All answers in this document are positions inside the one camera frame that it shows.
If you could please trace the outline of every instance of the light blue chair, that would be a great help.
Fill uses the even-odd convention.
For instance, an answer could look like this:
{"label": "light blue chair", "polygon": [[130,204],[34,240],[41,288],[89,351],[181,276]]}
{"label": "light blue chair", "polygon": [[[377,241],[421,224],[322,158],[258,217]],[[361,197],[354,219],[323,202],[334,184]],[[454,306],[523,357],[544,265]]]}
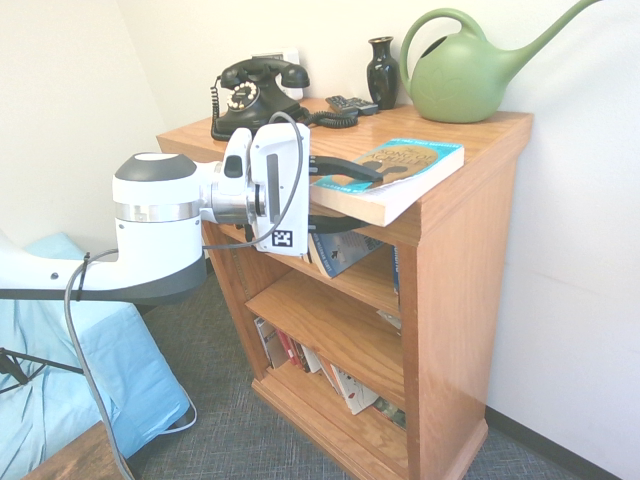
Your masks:
{"label": "light blue chair", "polygon": [[[84,256],[65,234],[26,250],[48,258]],[[118,447],[129,457],[180,419],[189,400],[134,305],[72,302],[72,315]],[[62,301],[0,300],[0,347],[79,366]],[[20,364],[27,376],[39,367]],[[0,374],[0,390],[15,383]],[[46,367],[27,385],[0,394],[0,479],[22,478],[98,421],[86,379],[77,373]]]}

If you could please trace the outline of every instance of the black telephone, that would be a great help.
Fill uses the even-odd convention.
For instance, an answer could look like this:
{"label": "black telephone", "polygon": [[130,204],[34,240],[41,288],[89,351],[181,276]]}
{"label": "black telephone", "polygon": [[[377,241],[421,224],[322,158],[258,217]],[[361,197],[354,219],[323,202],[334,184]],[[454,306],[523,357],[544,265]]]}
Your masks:
{"label": "black telephone", "polygon": [[[269,123],[275,112],[289,114],[305,125],[316,123],[330,128],[345,128],[358,123],[352,115],[338,115],[333,112],[318,112],[313,115],[289,98],[276,84],[281,75],[284,87],[304,88],[309,86],[309,75],[300,65],[284,60],[256,58],[225,68],[211,87],[213,118],[211,136],[216,140],[227,141],[240,127],[251,130],[255,135],[260,127]],[[220,104],[217,84],[232,90],[227,101],[227,113],[220,116]]]}

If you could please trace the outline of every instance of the green watering can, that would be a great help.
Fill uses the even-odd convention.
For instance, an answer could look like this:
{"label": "green watering can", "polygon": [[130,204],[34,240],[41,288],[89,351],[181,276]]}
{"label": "green watering can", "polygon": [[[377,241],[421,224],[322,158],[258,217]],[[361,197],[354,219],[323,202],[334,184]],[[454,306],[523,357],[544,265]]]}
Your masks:
{"label": "green watering can", "polygon": [[[516,74],[560,30],[588,6],[601,0],[581,0],[533,43],[518,50],[491,45],[469,15],[441,8],[420,17],[409,29],[400,51],[400,78],[424,118],[439,122],[472,123],[493,115]],[[462,24],[460,32],[443,37],[424,52],[409,79],[407,55],[416,32],[435,18]]]}

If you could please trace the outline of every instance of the carpet floor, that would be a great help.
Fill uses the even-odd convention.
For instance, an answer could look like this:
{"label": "carpet floor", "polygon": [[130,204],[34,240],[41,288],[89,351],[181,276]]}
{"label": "carpet floor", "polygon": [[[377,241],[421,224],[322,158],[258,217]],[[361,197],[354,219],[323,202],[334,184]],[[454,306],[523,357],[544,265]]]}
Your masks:
{"label": "carpet floor", "polygon": [[[187,301],[143,315],[198,411],[194,426],[147,444],[141,480],[347,480],[329,457],[261,401],[214,275]],[[465,480],[576,480],[493,429]]]}

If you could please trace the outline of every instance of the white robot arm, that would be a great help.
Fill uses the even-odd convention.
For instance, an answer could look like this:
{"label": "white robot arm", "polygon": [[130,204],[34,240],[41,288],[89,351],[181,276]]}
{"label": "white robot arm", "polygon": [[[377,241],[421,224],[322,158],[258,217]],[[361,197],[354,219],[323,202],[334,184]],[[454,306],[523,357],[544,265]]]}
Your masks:
{"label": "white robot arm", "polygon": [[[82,298],[140,304],[186,298],[206,277],[202,220],[251,225],[258,239],[265,237],[255,244],[262,252],[306,253],[310,134],[297,127],[300,142],[287,123],[266,125],[253,140],[238,129],[222,162],[131,157],[113,177],[118,259],[88,267]],[[0,298],[62,299],[81,263],[30,255],[0,231]]]}

